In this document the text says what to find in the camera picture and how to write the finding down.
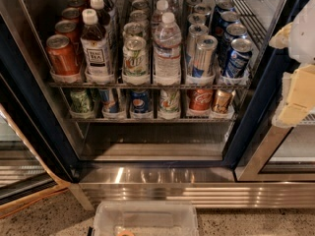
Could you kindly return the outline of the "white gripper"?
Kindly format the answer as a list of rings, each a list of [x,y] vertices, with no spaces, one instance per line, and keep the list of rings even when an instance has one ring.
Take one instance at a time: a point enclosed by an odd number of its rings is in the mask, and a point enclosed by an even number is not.
[[[282,27],[269,41],[275,49],[288,48],[289,57],[301,64],[292,74],[283,73],[282,100],[272,124],[295,127],[315,107],[315,0],[309,0],[292,23]]]

